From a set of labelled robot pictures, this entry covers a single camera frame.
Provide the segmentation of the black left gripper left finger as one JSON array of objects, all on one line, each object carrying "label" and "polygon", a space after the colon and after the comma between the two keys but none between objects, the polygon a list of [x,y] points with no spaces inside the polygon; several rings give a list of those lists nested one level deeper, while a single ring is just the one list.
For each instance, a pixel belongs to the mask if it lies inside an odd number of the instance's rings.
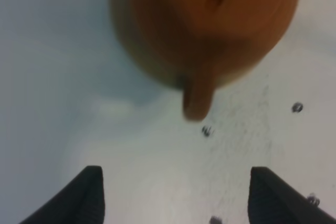
[{"label": "black left gripper left finger", "polygon": [[104,223],[102,168],[85,167],[59,193],[22,223]]}]

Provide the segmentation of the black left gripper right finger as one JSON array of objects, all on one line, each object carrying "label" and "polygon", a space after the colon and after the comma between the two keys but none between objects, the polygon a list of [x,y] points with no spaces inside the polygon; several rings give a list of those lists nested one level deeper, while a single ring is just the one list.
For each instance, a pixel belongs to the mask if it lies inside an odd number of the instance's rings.
[{"label": "black left gripper right finger", "polygon": [[250,223],[335,223],[267,167],[252,167],[248,196]]}]

